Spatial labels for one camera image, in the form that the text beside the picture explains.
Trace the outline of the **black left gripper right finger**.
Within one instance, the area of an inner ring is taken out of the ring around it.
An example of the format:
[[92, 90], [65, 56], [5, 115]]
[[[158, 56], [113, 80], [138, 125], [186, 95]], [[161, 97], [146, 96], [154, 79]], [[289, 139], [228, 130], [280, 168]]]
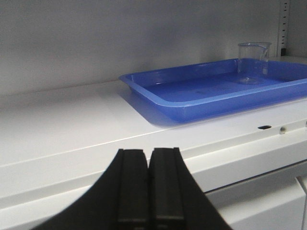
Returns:
[[153, 230], [231, 229], [187, 169], [179, 148], [155, 148], [149, 176]]

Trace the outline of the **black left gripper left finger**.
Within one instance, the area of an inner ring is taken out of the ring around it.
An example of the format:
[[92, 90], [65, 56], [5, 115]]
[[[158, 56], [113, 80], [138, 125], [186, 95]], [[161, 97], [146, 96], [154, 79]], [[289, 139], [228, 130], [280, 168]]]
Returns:
[[147, 230], [148, 168], [140, 149], [119, 149], [99, 179], [36, 230]]

